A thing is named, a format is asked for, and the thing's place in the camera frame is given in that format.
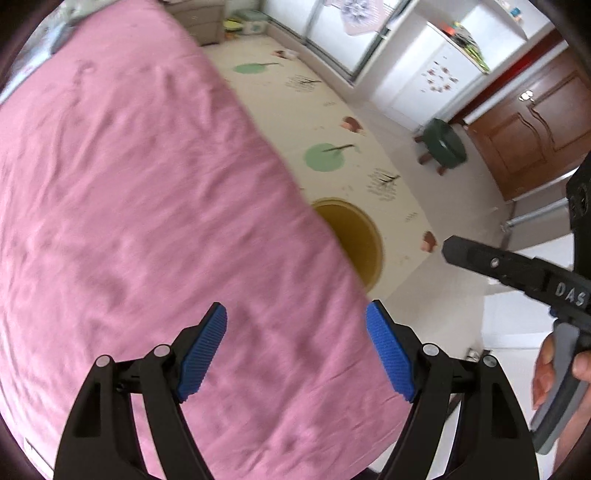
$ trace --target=white cabinet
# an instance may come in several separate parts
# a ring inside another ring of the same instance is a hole
[[[400,57],[394,61],[389,72],[384,76],[379,87],[372,95],[372,101],[385,110],[392,104],[400,91],[408,85],[415,74],[427,64],[427,60],[439,51],[446,42],[439,33],[428,26],[427,21],[419,16],[412,14],[413,23],[421,25],[419,33],[413,30],[411,34],[414,38],[408,39],[405,33],[402,38],[390,38],[390,41],[397,44],[408,45]]]
[[[426,125],[483,71],[450,40],[397,94],[384,113],[404,127]]]

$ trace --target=hedgehog print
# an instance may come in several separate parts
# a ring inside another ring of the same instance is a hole
[[[340,126],[342,126],[343,128],[346,128],[347,130],[349,130],[350,132],[353,132],[354,134],[365,135],[365,130],[363,130],[363,127],[361,126],[359,121],[356,120],[355,118],[353,118],[352,116],[344,117],[343,123],[341,123]]]
[[[436,246],[437,239],[435,238],[435,235],[433,235],[431,232],[425,232],[423,235],[423,241],[421,243],[421,250],[431,254],[435,250]]]

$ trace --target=door handle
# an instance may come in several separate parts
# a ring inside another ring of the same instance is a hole
[[[518,98],[521,102],[535,103],[534,92],[532,92],[531,90],[526,90],[521,95],[519,95]]]

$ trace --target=pink bedsheet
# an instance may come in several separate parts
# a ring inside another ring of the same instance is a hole
[[[94,359],[143,356],[213,301],[228,334],[183,411],[217,480],[345,480],[397,438],[408,404],[355,273],[155,2],[90,17],[8,99],[0,169],[0,407],[50,464]]]

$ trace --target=blue rubber finger pad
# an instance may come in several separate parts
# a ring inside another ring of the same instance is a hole
[[[201,334],[181,363],[181,377],[177,387],[178,399],[182,402],[197,393],[213,356],[219,347],[228,326],[228,314],[220,305],[213,312]]]
[[[413,368],[396,336],[388,326],[377,305],[370,303],[366,312],[367,329],[375,349],[382,360],[394,390],[412,401],[415,394]]]

